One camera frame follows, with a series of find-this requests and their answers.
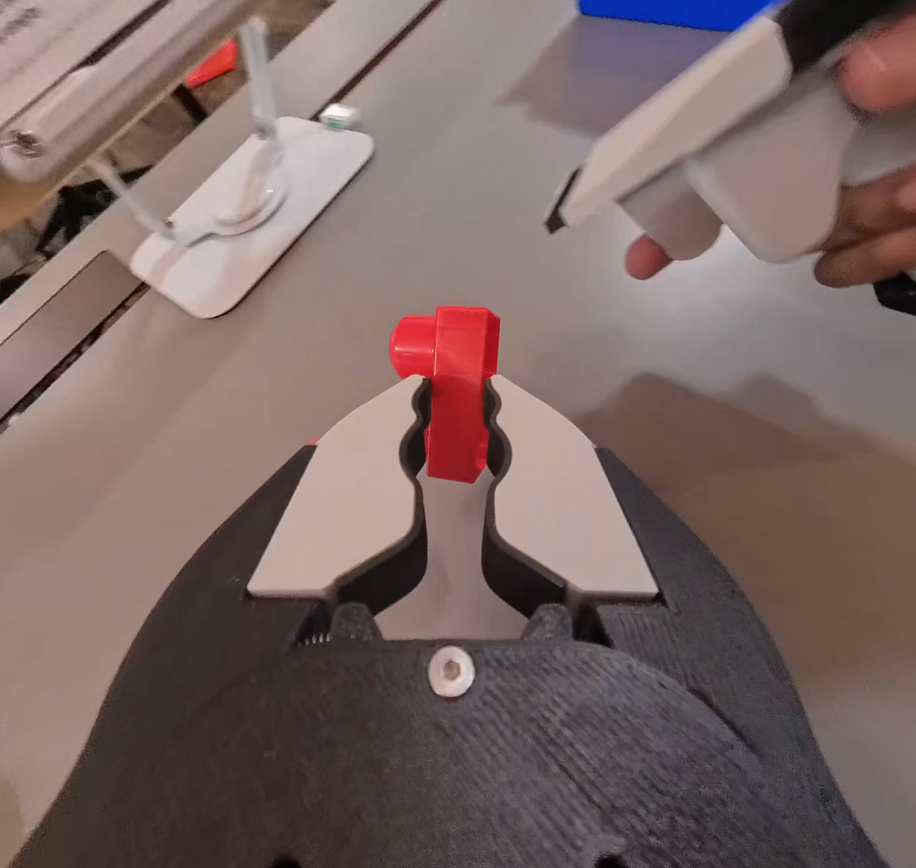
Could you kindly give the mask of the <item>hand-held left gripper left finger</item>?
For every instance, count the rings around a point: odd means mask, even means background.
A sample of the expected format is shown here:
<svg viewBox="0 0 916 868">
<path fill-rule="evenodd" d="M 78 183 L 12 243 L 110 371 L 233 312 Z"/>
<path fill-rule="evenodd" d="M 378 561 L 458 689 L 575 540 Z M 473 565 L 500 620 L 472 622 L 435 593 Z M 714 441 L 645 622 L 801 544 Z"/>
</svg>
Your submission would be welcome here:
<svg viewBox="0 0 916 868">
<path fill-rule="evenodd" d="M 428 392 L 427 379 L 410 375 L 319 438 L 249 595 L 359 602 L 378 614 L 420 585 L 428 565 L 418 483 Z"/>
</svg>

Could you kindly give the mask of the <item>white document stand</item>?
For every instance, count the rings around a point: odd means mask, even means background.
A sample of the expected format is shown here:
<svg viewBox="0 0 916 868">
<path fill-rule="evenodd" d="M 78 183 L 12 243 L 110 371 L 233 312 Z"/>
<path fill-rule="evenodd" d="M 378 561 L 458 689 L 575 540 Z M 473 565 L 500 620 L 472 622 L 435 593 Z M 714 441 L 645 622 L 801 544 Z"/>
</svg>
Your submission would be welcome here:
<svg viewBox="0 0 916 868">
<path fill-rule="evenodd" d="M 189 315 L 235 308 L 372 157 L 372 138 L 280 116 L 265 0 L 1 0 L 2 183 L 27 204 L 88 166 L 148 235 L 131 272 Z M 104 158 L 235 32 L 252 134 L 168 219 Z"/>
</svg>

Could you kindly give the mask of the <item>orange cone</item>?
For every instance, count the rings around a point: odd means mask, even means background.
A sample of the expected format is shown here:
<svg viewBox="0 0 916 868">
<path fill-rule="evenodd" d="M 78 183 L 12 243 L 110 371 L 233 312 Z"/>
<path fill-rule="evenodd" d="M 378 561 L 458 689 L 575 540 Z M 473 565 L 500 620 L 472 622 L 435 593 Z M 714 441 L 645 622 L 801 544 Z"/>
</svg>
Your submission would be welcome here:
<svg viewBox="0 0 916 868">
<path fill-rule="evenodd" d="M 217 80 L 235 71 L 238 61 L 238 44 L 235 38 L 227 38 L 213 53 L 186 75 L 184 85 L 198 89 L 204 84 Z"/>
</svg>

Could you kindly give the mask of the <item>red peg block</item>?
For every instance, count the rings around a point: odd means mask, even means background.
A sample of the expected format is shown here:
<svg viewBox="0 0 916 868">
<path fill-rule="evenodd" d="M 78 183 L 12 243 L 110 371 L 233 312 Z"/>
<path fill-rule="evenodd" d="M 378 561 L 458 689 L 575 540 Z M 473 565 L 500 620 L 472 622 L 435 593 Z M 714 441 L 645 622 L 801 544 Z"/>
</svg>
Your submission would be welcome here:
<svg viewBox="0 0 916 868">
<path fill-rule="evenodd" d="M 425 450 L 431 478 L 472 484 L 486 466 L 484 392 L 498 370 L 499 336 L 495 313 L 462 306 L 405 316 L 390 336 L 397 374 L 417 374 L 430 384 Z"/>
</svg>

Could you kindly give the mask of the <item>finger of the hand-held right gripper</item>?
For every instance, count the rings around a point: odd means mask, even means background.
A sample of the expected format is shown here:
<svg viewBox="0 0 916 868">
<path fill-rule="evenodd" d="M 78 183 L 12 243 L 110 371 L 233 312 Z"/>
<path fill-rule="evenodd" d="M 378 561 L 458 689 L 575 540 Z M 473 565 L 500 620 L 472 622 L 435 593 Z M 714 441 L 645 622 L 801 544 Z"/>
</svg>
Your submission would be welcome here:
<svg viewBox="0 0 916 868">
<path fill-rule="evenodd" d="M 789 84 L 781 27 L 756 16 L 636 107 L 590 149 L 545 219 L 575 227 L 716 141 Z"/>
</svg>

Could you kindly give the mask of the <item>person's right hand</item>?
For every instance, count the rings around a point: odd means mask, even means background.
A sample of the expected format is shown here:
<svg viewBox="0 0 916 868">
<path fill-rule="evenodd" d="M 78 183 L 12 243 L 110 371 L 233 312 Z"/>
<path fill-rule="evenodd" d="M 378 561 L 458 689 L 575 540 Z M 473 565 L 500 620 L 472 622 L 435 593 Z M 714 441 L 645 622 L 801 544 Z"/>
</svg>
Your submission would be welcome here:
<svg viewBox="0 0 916 868">
<path fill-rule="evenodd" d="M 915 14 L 870 30 L 846 50 L 835 71 L 850 105 L 883 116 L 914 107 Z M 872 285 L 915 264 L 915 165 L 847 187 L 820 245 L 816 281 L 831 289 Z"/>
</svg>

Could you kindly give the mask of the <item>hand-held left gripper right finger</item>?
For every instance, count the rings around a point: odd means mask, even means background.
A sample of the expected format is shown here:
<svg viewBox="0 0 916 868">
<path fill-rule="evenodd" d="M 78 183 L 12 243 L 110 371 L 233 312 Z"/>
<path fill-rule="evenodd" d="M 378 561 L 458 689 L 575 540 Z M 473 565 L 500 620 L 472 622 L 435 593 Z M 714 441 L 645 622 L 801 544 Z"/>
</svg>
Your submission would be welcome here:
<svg viewBox="0 0 916 868">
<path fill-rule="evenodd" d="M 573 617 L 614 602 L 653 602 L 659 587 L 596 445 L 569 418 L 504 375 L 486 386 L 482 571 L 528 618 L 544 604 Z"/>
</svg>

